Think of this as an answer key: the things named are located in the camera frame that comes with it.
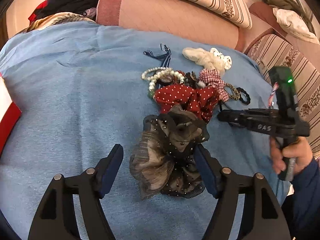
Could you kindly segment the person's right forearm blue sleeve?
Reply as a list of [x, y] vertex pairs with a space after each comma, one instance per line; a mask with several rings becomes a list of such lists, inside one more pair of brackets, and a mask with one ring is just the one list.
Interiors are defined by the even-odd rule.
[[319, 239], [319, 165], [314, 159], [294, 177], [286, 220], [295, 239]]

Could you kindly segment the person's right hand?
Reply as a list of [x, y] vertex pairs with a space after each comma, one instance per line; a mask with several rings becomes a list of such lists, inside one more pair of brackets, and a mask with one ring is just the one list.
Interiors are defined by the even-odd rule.
[[294, 175], [299, 174], [306, 168], [313, 159], [313, 152], [305, 137], [299, 137], [298, 140], [282, 150], [273, 137], [270, 137], [270, 157], [273, 163], [273, 169], [276, 174], [286, 170], [286, 164], [283, 158], [295, 158]]

